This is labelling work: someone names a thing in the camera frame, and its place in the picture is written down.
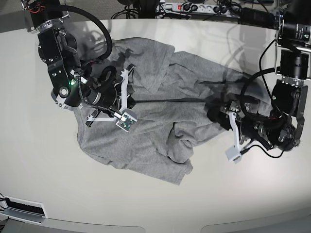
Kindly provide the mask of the black robot arm image-left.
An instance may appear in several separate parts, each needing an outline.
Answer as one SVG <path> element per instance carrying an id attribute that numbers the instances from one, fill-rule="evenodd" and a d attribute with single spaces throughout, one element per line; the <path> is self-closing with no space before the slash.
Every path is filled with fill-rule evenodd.
<path id="1" fill-rule="evenodd" d="M 103 64 L 113 50 L 103 23 L 91 13 L 58 0 L 23 0 L 21 5 L 33 23 L 27 31 L 38 33 L 38 54 L 47 65 L 56 104 L 70 110 L 83 105 L 109 115 L 120 113 L 121 82 L 116 67 L 108 65 L 98 78 L 91 76 L 92 66 Z M 64 26 L 70 13 L 89 19 L 103 33 L 106 45 L 95 58 L 85 60 L 78 55 L 76 38 Z"/>

